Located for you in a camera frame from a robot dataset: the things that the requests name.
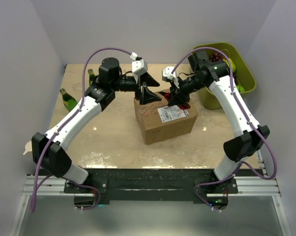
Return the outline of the red black utility knife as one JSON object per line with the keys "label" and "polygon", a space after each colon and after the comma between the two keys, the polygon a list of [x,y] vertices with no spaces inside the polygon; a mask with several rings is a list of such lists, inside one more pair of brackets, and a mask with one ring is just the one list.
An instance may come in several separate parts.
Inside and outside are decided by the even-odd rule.
{"label": "red black utility knife", "polygon": [[161,92],[160,93],[168,102],[167,106],[178,106],[182,110],[190,109],[190,105],[188,102],[184,101],[178,95],[172,94],[170,92]]}

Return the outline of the brown cardboard express box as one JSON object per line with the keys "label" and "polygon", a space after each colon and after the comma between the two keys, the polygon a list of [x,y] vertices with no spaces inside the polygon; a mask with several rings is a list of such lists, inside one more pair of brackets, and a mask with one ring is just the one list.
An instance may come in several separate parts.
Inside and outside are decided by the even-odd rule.
{"label": "brown cardboard express box", "polygon": [[198,111],[192,102],[189,103],[189,109],[182,109],[177,105],[169,107],[165,98],[165,95],[170,94],[169,89],[156,94],[162,98],[161,101],[140,105],[138,100],[134,100],[136,120],[146,145],[190,133],[198,117]]}

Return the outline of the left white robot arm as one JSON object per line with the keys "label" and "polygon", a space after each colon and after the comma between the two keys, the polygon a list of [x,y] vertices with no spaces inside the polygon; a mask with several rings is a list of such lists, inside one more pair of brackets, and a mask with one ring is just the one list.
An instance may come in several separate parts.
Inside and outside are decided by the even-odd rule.
{"label": "left white robot arm", "polygon": [[32,157],[38,169],[43,168],[55,177],[75,182],[75,187],[82,193],[92,189],[89,173],[74,164],[66,153],[73,139],[95,116],[105,110],[115,99],[117,91],[134,92],[135,99],[141,105],[161,100],[148,89],[160,84],[148,74],[147,62],[136,58],[131,66],[132,75],[127,76],[122,73],[116,58],[105,58],[98,69],[98,75],[88,70],[90,86],[74,109],[45,134],[33,135]]}

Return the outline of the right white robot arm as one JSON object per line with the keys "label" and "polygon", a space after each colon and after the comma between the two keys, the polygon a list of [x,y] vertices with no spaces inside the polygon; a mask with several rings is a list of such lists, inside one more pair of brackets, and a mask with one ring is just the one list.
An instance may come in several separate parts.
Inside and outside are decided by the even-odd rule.
{"label": "right white robot arm", "polygon": [[225,53],[221,55],[223,60],[212,62],[204,47],[185,55],[194,70],[185,80],[176,74],[176,66],[162,70],[163,81],[171,84],[169,106],[186,105],[191,93],[207,88],[217,98],[231,124],[234,138],[223,144],[225,155],[214,169],[215,178],[209,184],[215,193],[227,188],[226,180],[232,178],[245,160],[266,143],[270,134],[268,126],[259,124],[241,97],[235,84],[231,60]]}

